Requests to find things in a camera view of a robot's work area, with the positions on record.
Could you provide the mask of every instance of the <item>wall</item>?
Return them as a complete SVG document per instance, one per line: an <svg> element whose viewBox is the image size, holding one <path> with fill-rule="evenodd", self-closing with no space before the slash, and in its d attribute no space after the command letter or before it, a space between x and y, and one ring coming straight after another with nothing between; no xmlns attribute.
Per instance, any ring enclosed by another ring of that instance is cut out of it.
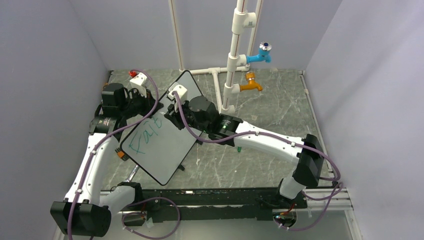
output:
<svg viewBox="0 0 424 240"><path fill-rule="evenodd" d="M424 1L344 0L306 69L365 240L424 239Z"/></svg>
<svg viewBox="0 0 424 240"><path fill-rule="evenodd" d="M70 0L110 69L178 68L167 0ZM264 0L253 54L272 44L273 63L254 68L305 69L342 0ZM186 69L225 67L236 0L175 0ZM247 9L254 12L256 1ZM251 29L241 38L246 54Z"/></svg>
<svg viewBox="0 0 424 240"><path fill-rule="evenodd" d="M51 239L108 72L67 0L0 6L0 239Z"/></svg>

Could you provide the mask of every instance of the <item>red object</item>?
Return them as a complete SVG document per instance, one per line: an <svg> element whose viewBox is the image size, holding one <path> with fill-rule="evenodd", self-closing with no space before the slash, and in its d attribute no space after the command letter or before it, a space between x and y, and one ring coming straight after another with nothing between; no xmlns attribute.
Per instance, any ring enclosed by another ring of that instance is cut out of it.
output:
<svg viewBox="0 0 424 240"><path fill-rule="evenodd" d="M132 78L134 78L135 76L137 76L137 72L135 72L135 71L130 71L130 72L129 72L129 75L130 75Z"/></svg>

